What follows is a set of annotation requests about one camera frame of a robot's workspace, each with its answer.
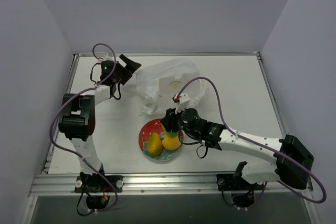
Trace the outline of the yellow fake fruit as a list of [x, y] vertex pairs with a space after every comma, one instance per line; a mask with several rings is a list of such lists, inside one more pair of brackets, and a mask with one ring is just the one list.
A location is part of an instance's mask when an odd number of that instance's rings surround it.
[[162, 145], [166, 150], [174, 151], [181, 146], [181, 142], [179, 140], [179, 136], [170, 137], [168, 135], [164, 135], [162, 140]]

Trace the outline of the yellow green fake mango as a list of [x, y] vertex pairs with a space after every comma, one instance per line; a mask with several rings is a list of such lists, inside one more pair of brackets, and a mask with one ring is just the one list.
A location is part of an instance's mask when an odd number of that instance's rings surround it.
[[163, 145], [159, 133], [153, 132], [147, 140], [147, 150], [151, 156], [158, 156], [162, 152]]

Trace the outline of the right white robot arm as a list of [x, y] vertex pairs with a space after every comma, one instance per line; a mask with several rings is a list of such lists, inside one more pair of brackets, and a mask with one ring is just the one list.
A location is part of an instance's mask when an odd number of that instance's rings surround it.
[[306, 189], [314, 157], [292, 135], [267, 138], [231, 131], [223, 124], [202, 119], [196, 109], [176, 112], [168, 109], [160, 120], [166, 133], [183, 131], [207, 148], [234, 151], [262, 159], [261, 163], [243, 162], [236, 168], [233, 182], [244, 189], [258, 182], [280, 181], [294, 189]]

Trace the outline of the white plastic bag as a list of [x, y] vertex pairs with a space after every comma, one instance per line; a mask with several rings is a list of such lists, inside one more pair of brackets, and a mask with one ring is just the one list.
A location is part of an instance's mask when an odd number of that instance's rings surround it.
[[141, 111], [148, 115], [165, 114], [175, 107], [172, 98], [200, 71], [192, 60], [175, 58], [145, 67], [135, 73], [136, 90], [142, 98]]

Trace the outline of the green fake fruit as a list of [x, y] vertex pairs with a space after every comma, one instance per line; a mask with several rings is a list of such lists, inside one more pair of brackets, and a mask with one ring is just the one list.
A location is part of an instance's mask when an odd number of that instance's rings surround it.
[[177, 131], [177, 132], [168, 131], [168, 130], [166, 130], [166, 128], [163, 125], [162, 125], [162, 129], [163, 129], [164, 134], [167, 137], [174, 138], [174, 137], [177, 137], [179, 135], [179, 131]]

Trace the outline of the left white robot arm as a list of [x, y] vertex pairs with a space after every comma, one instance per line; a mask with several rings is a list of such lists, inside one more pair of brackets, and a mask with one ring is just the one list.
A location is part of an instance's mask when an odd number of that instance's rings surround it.
[[92, 90], [80, 95], [66, 93], [59, 115], [58, 130], [73, 144], [80, 163], [80, 173], [90, 175], [87, 186], [94, 192], [102, 191], [106, 185], [105, 177], [97, 174], [103, 173], [103, 166], [93, 142], [96, 126], [95, 106], [114, 98], [114, 94], [120, 91], [120, 85], [126, 84], [141, 67], [140, 63], [123, 54], [119, 59], [125, 66], [111, 57], [104, 57], [103, 61], [98, 63], [101, 67], [100, 82], [96, 83]]

